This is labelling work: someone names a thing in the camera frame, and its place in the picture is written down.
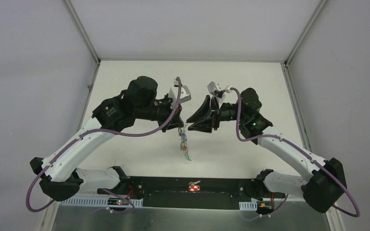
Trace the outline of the metal keyring plate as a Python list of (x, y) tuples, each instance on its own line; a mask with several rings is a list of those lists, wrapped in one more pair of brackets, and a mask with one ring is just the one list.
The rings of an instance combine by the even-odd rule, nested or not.
[[(178, 134), (179, 134), (180, 139), (181, 139), (181, 143), (180, 143), (180, 150), (181, 150), (181, 145), (186, 144), (186, 146), (187, 146), (187, 141), (183, 141), (183, 140), (182, 140), (182, 135), (183, 135), (183, 134), (186, 134), (186, 129), (185, 129), (185, 128), (178, 128)], [(188, 153), (188, 154), (189, 154), (188, 146), (187, 146), (187, 149), (186, 149), (185, 151), (182, 151), (182, 150), (181, 150), (181, 152), (183, 153), (183, 155), (184, 155), (185, 153)]]

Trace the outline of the green tag key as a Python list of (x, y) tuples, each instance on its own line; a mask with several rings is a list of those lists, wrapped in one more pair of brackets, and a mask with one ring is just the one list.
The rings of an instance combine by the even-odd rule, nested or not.
[(185, 155), (185, 158), (187, 159), (187, 161), (192, 161), (188, 153), (185, 153), (184, 155)]

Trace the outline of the red tag key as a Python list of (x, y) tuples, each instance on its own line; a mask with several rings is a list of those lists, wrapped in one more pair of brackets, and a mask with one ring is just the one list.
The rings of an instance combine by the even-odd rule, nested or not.
[(201, 182), (200, 180), (189, 182), (189, 184), (188, 184), (188, 190), (190, 192), (199, 192), (200, 191), (200, 186), (199, 186), (199, 183), (200, 182)]

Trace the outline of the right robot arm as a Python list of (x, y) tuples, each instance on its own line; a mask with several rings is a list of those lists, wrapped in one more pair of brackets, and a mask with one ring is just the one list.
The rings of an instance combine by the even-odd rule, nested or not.
[(283, 193), (304, 199), (319, 213), (327, 212), (347, 190), (342, 163), (311, 153), (286, 139), (272, 122), (260, 113), (262, 103), (253, 88), (237, 92), (236, 103), (219, 103), (225, 90), (207, 95), (202, 106), (187, 119), (189, 131), (212, 133), (221, 122), (237, 122), (237, 137), (274, 153), (298, 173), (287, 175), (262, 170), (253, 180), (251, 195), (256, 199)]

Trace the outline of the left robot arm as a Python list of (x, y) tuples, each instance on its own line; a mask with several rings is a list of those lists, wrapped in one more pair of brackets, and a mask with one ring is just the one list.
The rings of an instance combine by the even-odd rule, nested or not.
[(127, 191), (128, 182), (118, 167), (86, 170), (80, 164), (98, 147), (114, 136), (128, 137), (124, 132), (137, 119), (156, 121), (155, 132), (182, 128), (181, 104), (191, 99), (187, 86), (176, 78), (173, 87), (157, 99), (157, 82), (146, 76), (132, 80), (118, 96), (103, 100), (86, 124), (58, 151), (46, 158), (35, 157), (30, 166), (36, 174), (34, 183), (55, 201), (67, 200), (81, 191)]

